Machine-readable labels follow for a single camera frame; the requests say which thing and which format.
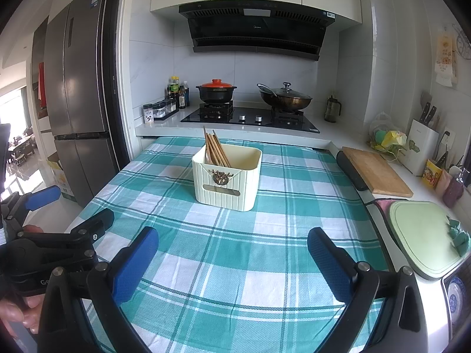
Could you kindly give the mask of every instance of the refrigerator handle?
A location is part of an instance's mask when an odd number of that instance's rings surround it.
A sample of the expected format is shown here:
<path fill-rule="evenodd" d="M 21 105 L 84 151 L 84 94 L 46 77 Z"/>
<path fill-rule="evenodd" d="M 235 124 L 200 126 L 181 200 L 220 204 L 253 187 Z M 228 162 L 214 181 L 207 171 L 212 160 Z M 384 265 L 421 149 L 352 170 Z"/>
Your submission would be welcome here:
<path fill-rule="evenodd" d="M 74 17 L 70 19 L 70 23 L 69 23 L 69 40 L 68 40 L 67 47 L 70 47 L 70 45 L 72 45 L 72 29 L 73 28 L 74 28 Z"/>

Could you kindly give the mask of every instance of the french press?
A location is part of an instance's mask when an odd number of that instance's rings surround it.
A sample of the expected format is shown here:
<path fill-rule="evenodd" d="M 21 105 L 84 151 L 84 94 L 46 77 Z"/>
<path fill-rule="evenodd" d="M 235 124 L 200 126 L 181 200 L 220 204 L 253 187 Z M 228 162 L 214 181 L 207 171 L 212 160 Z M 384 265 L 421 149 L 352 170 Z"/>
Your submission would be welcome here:
<path fill-rule="evenodd" d="M 324 120 L 327 122 L 335 123 L 337 122 L 337 116 L 340 116 L 342 112 L 342 104 L 334 98 L 333 95 L 327 100 L 326 114 L 324 115 Z"/>

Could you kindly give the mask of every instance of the knife handle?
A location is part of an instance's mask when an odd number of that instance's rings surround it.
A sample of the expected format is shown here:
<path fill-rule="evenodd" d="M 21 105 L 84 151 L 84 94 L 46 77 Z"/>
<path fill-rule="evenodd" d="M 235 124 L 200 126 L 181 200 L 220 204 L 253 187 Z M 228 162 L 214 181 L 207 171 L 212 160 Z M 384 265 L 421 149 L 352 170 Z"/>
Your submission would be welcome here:
<path fill-rule="evenodd" d="M 437 111 L 437 108 L 435 106 L 432 106 L 432 109 L 430 109 L 429 116 L 425 119 L 425 122 L 423 123 L 424 125 L 428 126 L 430 121 L 432 120 L 433 116 L 435 115 L 435 112 Z"/>
<path fill-rule="evenodd" d="M 427 114 L 430 110 L 430 102 L 427 102 L 425 104 L 425 107 L 423 109 L 423 112 L 422 112 L 422 115 L 420 116 L 420 119 L 419 119 L 419 122 L 420 123 L 424 123 L 425 122 L 425 118 L 427 117 Z"/>

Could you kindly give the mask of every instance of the metal screw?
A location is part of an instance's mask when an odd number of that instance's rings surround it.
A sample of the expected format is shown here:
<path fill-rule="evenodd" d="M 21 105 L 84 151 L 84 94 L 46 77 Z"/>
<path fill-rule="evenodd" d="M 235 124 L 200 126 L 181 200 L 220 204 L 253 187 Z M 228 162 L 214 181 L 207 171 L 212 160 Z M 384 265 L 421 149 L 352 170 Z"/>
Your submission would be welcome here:
<path fill-rule="evenodd" d="M 108 268 L 108 263 L 105 263 L 104 261 L 101 261 L 97 265 L 95 265 L 95 269 L 100 272 L 106 271 L 107 268 Z"/>
<path fill-rule="evenodd" d="M 56 267 L 52 270 L 52 274 L 54 276 L 60 276 L 64 273 L 64 269 L 62 267 Z"/>
<path fill-rule="evenodd" d="M 371 266 L 366 261 L 360 261 L 358 263 L 358 268 L 363 272 L 368 272 Z"/>
<path fill-rule="evenodd" d="M 404 267 L 402 267 L 402 272 L 404 272 L 407 276 L 411 276 L 414 271 L 412 270 L 411 267 L 408 267 L 407 265 L 405 265 Z"/>

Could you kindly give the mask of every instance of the cutting board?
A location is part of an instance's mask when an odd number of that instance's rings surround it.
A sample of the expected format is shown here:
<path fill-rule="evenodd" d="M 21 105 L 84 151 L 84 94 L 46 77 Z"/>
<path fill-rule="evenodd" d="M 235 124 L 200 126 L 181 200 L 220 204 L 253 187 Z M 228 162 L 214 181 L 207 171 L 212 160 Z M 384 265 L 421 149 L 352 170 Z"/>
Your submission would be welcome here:
<path fill-rule="evenodd" d="M 343 147 L 342 151 L 373 194 L 404 198 L 410 198 L 414 194 L 378 153 L 351 149 L 350 147 Z"/>
<path fill-rule="evenodd" d="M 422 277 L 439 279 L 460 263 L 447 214 L 435 203 L 399 200 L 391 204 L 389 220 L 401 250 Z"/>

